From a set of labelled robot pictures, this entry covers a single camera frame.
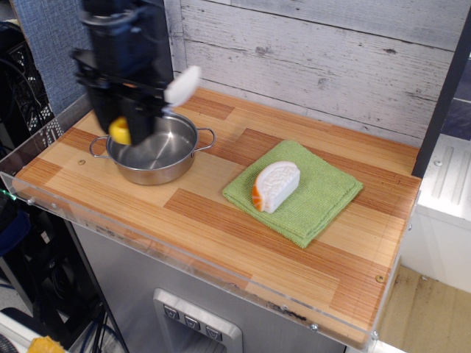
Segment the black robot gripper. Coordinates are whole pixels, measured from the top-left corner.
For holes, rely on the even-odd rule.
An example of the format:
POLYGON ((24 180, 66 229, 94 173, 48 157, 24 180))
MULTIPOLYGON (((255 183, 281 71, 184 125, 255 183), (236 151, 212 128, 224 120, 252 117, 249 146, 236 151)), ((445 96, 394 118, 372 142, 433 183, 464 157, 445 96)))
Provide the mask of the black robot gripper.
POLYGON ((81 9, 90 49, 75 49, 77 81, 85 86, 91 106, 105 133, 122 114, 132 146, 154 132, 154 99, 165 84, 152 67, 152 48, 142 32, 143 9, 81 9))

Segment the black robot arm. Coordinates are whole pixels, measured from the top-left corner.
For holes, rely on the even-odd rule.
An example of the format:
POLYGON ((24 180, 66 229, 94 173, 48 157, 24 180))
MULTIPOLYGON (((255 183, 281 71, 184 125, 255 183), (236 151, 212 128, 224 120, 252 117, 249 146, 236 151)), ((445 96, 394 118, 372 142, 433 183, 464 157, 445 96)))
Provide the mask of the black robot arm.
POLYGON ((76 78, 106 133, 126 120, 136 146, 155 132, 174 78, 163 1, 83 1, 79 19, 90 49, 75 49, 76 78))

